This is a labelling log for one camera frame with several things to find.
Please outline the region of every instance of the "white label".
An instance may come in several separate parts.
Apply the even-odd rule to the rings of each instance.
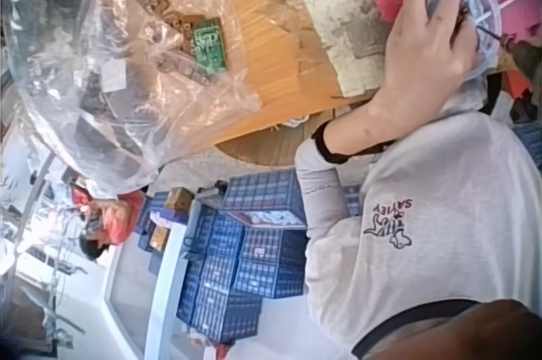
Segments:
[[[102,66],[102,91],[126,89],[126,62],[123,59],[109,59]]]
[[[265,248],[263,248],[263,247],[256,247],[256,248],[254,249],[254,256],[255,256],[255,257],[260,258],[260,257],[263,257],[264,255],[265,255]]]

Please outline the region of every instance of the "person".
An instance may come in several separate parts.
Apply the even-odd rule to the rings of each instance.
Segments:
[[[310,314],[357,358],[540,359],[542,179],[460,90],[478,45],[461,0],[426,2],[404,0],[373,99],[296,153]],[[377,148],[351,218],[336,166]]]
[[[118,199],[91,199],[80,188],[75,188],[74,199],[82,210],[86,231],[79,236],[81,251],[90,260],[96,260],[110,245],[124,243],[136,227],[145,201],[143,191],[119,195]]]

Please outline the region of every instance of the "round plastic container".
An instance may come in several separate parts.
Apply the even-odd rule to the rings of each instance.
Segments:
[[[484,14],[490,14],[483,21],[479,21],[477,25],[494,32],[498,36],[502,34],[501,10],[499,9],[499,2],[497,0],[464,1],[474,19],[480,19]],[[427,8],[429,16],[435,11],[438,2],[439,0],[428,0]],[[475,79],[487,69],[494,68],[499,60],[499,42],[480,30],[477,30],[477,32],[479,39],[479,60],[473,70],[468,74],[467,80]]]

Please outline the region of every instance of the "circuit board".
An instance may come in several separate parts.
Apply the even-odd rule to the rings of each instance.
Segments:
[[[197,25],[193,31],[192,46],[196,61],[209,74],[226,70],[226,56],[220,19],[208,19]]]

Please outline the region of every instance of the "cartoon graphic on shirt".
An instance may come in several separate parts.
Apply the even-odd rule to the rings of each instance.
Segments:
[[[373,227],[363,231],[364,235],[389,237],[390,244],[397,250],[412,245],[412,239],[405,235],[405,211],[412,207],[412,199],[394,202],[391,205],[377,204],[373,209]]]

